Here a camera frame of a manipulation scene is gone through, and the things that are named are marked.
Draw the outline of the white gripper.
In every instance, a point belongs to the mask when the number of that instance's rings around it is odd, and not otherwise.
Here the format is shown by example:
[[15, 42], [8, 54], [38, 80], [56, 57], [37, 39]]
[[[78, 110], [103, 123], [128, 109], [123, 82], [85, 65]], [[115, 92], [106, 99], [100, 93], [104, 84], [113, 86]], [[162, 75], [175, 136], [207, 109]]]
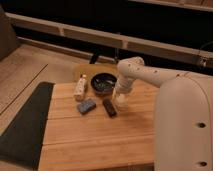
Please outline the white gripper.
[[119, 78], [116, 82], [115, 88], [113, 89], [112, 100], [115, 100], [117, 93], [124, 94], [124, 104], [128, 104], [128, 93], [132, 91], [132, 85], [132, 80]]

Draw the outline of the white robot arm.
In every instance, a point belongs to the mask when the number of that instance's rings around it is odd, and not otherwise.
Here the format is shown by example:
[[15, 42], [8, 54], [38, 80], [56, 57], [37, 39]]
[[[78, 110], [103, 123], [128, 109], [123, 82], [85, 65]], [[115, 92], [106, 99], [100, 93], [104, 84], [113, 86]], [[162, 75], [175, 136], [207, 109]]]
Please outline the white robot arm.
[[154, 109], [154, 171], [213, 171], [213, 76], [147, 66], [140, 57], [117, 64], [115, 94], [135, 80], [159, 88]]

